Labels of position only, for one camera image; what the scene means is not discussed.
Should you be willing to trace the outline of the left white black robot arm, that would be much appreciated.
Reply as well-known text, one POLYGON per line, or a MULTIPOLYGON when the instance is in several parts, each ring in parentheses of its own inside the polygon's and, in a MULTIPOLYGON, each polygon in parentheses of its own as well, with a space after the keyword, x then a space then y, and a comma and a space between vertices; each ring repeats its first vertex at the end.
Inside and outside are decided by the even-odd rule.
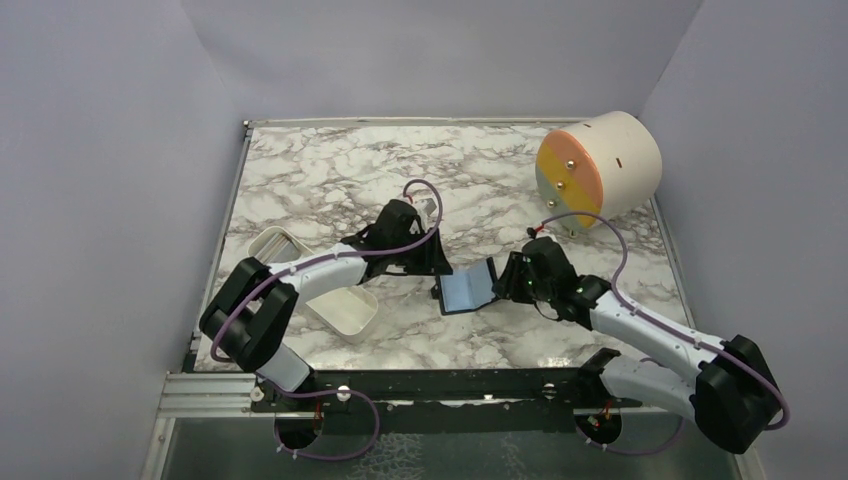
POLYGON ((283 341, 290 319, 307 302, 383 275, 437 276, 452 267, 437 226, 433 198, 391 200, 374 223, 332 248, 286 263, 241 260, 199 320, 200 331, 242 371, 276 386, 285 407, 313 401, 312 367, 283 341))

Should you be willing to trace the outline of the black card holder blue sleeves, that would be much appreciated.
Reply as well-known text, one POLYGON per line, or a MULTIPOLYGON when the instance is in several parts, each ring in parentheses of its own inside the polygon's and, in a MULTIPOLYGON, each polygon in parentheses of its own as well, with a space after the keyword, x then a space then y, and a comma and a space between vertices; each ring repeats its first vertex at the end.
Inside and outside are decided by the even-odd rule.
POLYGON ((475 312, 498 300, 493 291, 496 280, 494 259, 487 257, 450 275, 437 276, 430 295, 438 301, 443 316, 475 312))

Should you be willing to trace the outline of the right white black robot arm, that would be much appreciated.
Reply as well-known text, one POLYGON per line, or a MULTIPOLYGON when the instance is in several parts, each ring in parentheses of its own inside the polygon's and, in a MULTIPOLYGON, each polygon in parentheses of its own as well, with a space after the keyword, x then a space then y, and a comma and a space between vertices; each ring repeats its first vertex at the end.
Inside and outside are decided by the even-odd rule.
POLYGON ((656 315, 610 281, 577 274, 548 237, 511 252, 493 292, 515 303, 545 303, 557 320, 614 337, 650 357, 641 362, 613 351, 594 355, 576 383, 589 406, 621 398, 659 407, 693 422, 733 454, 746 452, 780 410, 780 390, 753 340, 724 340, 656 315))

